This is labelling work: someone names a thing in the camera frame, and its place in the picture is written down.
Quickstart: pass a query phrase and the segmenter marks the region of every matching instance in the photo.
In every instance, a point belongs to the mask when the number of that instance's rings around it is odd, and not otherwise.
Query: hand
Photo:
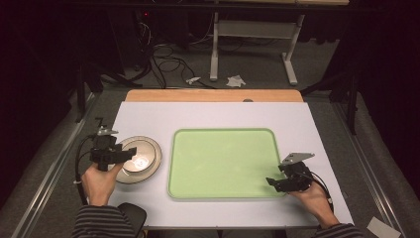
[[[318,219],[323,229],[340,224],[330,208],[324,189],[315,181],[312,181],[308,189],[293,191],[289,194],[297,197],[303,203],[306,209]]]
[[[89,197],[89,204],[103,206],[108,204],[109,197],[115,188],[117,174],[124,163],[115,165],[110,171],[98,170],[98,164],[93,163],[81,177],[84,192]]]

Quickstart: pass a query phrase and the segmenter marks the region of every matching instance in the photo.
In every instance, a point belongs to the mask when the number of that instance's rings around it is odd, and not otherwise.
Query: striped sleeve
[[[364,234],[353,224],[338,224],[328,229],[319,229],[314,238],[363,238]]]
[[[128,217],[115,206],[82,206],[71,234],[73,238],[135,237]]]

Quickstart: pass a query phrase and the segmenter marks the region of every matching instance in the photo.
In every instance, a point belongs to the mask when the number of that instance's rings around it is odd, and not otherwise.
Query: desk
[[[227,93],[221,102],[219,93]],[[176,99],[174,95],[188,96]],[[146,229],[164,228],[285,228],[314,227],[318,223],[299,201],[291,196],[279,198],[225,198],[216,200],[176,200],[167,193],[171,140],[180,128],[265,127],[275,137],[280,157],[291,152],[310,152],[315,157],[305,163],[326,182],[342,222],[352,223],[337,180],[325,153],[309,107],[301,97],[286,102],[276,98],[287,90],[138,90],[131,91],[121,104],[114,130],[118,141],[133,136],[156,140],[162,161],[156,173],[139,183],[118,183],[110,198],[111,205],[123,201],[142,207],[148,213]],[[255,102],[238,102],[242,98]]]
[[[302,4],[302,5],[348,5],[349,0],[221,0],[221,2],[253,2],[253,3],[278,3],[278,4]],[[287,78],[291,85],[297,84],[296,75],[291,57],[302,28],[304,15],[299,15],[296,23],[255,22],[255,21],[231,21],[220,20],[219,13],[214,14],[213,27],[213,51],[210,64],[210,80],[216,81],[219,67],[218,42],[219,36],[229,37],[253,37],[269,39],[289,39],[288,51],[282,53],[282,61],[286,69]]]

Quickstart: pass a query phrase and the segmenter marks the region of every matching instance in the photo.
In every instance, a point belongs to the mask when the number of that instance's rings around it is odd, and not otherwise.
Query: paper scrap
[[[373,217],[367,229],[379,238],[398,238],[401,233]]]
[[[185,81],[189,83],[189,85],[191,85],[193,82],[195,82],[196,80],[200,79],[200,77],[193,77],[190,79],[186,79]]]
[[[239,75],[233,76],[233,77],[228,77],[228,84],[226,84],[227,86],[237,86],[237,87],[241,87],[241,84],[245,85],[246,83],[241,79],[241,77]]]

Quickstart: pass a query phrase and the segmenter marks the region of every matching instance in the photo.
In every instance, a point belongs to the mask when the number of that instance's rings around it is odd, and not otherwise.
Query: green tray
[[[173,138],[168,192],[174,198],[279,197],[284,179],[268,129],[181,129]]]

